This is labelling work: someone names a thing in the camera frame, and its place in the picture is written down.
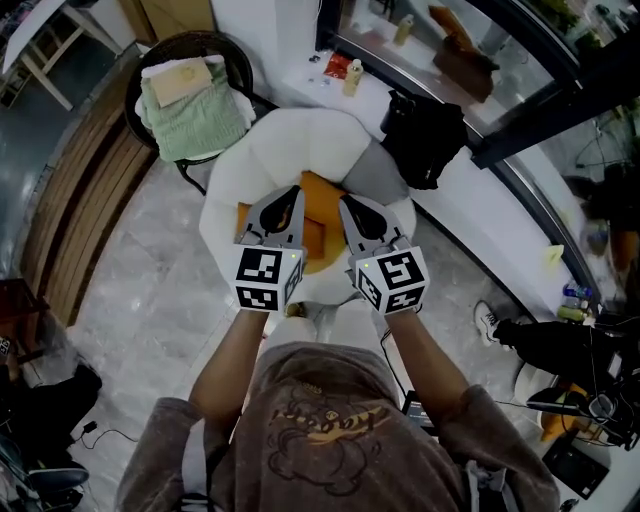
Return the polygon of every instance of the white sneaker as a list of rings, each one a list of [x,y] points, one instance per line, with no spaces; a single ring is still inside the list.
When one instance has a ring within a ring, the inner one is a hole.
[[[480,331],[482,343],[487,347],[490,347],[494,343],[498,343],[499,340],[495,337],[494,333],[498,328],[499,322],[496,315],[494,315],[493,311],[489,308],[489,305],[482,300],[478,302],[475,310],[473,311],[473,317],[476,322],[476,327]]]

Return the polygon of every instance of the bottle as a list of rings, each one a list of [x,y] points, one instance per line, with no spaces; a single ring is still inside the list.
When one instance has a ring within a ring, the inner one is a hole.
[[[349,64],[349,67],[347,68],[347,76],[344,79],[342,94],[344,94],[345,96],[355,96],[356,89],[358,88],[358,84],[360,83],[360,79],[362,78],[362,73],[364,73],[362,62],[360,61],[360,59],[354,59],[354,61]]]
[[[562,294],[565,297],[578,297],[579,299],[590,299],[592,292],[587,286],[578,286],[575,281],[571,281],[564,285]]]
[[[398,29],[396,30],[396,35],[393,37],[393,43],[398,46],[402,46],[406,43],[412,27],[413,14],[407,14],[400,20],[400,23],[398,23]]]
[[[562,305],[572,309],[587,309],[589,302],[578,297],[565,297]]]
[[[564,318],[566,320],[573,320],[574,322],[582,322],[587,318],[587,314],[579,309],[572,309],[566,306],[560,306],[558,308],[558,318]]]

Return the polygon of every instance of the person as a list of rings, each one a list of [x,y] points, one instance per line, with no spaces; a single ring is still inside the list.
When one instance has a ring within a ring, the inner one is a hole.
[[[525,363],[575,382],[589,394],[615,382],[609,371],[615,354],[622,357],[625,367],[634,369],[640,359],[637,336],[609,336],[604,328],[567,322],[521,324],[500,320],[484,301],[476,305],[474,319],[486,346],[514,349]]]
[[[413,310],[386,321],[439,442],[401,413],[389,367],[365,348],[380,346],[371,312],[362,300],[341,306],[328,344],[314,343],[309,319],[286,318],[261,347],[268,314],[241,310],[189,400],[158,400],[117,510],[194,510],[179,500],[190,431],[202,418],[204,510],[478,510],[470,486],[478,474],[504,490],[509,506],[491,510],[558,510],[546,466]]]

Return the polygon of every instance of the wooden object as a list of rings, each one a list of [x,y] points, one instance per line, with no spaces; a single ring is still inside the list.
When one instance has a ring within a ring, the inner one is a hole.
[[[23,275],[65,327],[75,322],[104,245],[157,158],[124,120],[125,91],[136,64],[107,86],[69,141],[25,245]]]
[[[209,0],[141,0],[159,41],[190,30],[215,29]]]
[[[45,292],[54,316],[75,323],[102,250],[157,155],[124,127],[69,219]]]

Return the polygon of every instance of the wall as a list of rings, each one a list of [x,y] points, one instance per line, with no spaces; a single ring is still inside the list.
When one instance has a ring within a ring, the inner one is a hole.
[[[288,104],[282,78],[309,58],[315,44],[318,0],[211,0],[218,28],[248,55],[255,90]]]

